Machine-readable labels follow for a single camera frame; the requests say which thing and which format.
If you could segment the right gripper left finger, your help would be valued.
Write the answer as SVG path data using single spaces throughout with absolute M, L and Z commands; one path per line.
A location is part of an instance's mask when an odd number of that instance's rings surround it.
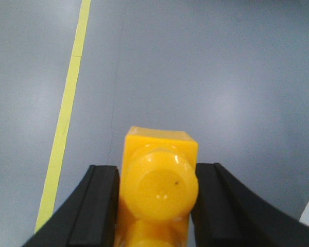
M 113 246 L 118 194 L 116 166 L 89 166 L 66 201 L 24 245 Z

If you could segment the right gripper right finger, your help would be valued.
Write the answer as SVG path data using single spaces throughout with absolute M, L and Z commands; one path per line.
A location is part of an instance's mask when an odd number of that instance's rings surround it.
M 219 163 L 198 163 L 197 246 L 309 246 L 309 227 L 253 193 Z

